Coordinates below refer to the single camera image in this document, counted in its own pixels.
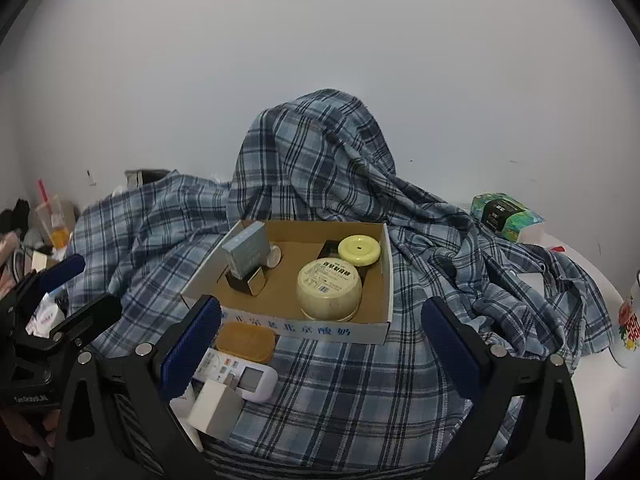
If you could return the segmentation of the person left hand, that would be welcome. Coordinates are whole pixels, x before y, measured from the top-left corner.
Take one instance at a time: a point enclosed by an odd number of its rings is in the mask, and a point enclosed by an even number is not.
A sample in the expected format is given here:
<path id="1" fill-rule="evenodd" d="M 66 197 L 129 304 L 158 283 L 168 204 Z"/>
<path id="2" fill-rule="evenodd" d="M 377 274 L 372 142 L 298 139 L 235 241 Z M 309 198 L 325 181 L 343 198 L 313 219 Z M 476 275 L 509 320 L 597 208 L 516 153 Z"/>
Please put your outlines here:
<path id="1" fill-rule="evenodd" d="M 60 415 L 60 410 L 52 410 L 41 422 L 29 422 L 17 411 L 1 411 L 2 422 L 17 442 L 36 446 L 49 458 L 53 456 Z"/>

